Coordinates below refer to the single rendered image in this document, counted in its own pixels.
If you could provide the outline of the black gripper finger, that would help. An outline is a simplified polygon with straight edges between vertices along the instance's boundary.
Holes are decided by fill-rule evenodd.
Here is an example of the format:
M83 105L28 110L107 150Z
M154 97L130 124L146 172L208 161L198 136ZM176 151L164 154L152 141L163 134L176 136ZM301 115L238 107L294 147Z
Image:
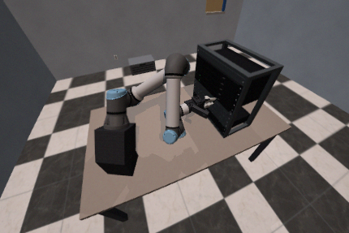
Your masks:
M213 98L210 98L208 96L205 96L205 99L203 99L202 101L200 101L200 103L209 103L210 101L215 101L217 98L216 97L213 97Z
M205 110L205 109L207 109L207 108L209 108L212 104L214 104L216 101L213 101L213 102L209 102L209 103L205 103L205 107L204 107L204 109L203 110Z

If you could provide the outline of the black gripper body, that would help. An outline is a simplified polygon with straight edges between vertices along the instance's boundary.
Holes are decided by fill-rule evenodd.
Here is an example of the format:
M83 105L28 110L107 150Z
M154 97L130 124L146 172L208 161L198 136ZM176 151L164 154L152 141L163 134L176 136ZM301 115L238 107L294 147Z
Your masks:
M185 101L184 103L187 104L188 108L189 108L189 113L192 112L192 106L195 105L195 106L198 106L200 107L201 109L204 109L204 103L200 103L201 98L199 95L195 96L195 97L192 97L192 99L190 100L187 100Z

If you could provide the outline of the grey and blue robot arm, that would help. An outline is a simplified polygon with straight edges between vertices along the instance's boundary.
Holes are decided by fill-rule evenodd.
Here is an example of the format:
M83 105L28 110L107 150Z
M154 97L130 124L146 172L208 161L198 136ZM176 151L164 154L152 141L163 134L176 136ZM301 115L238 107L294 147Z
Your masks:
M120 130L129 127L127 108L137 106L144 97L166 83L166 131L163 140L172 145L178 138L186 136L182 116L189 114L187 104L180 105L181 79L190 71L190 63L182 54L171 54L164 69L142 84L126 90L117 88L106 93L106 130Z

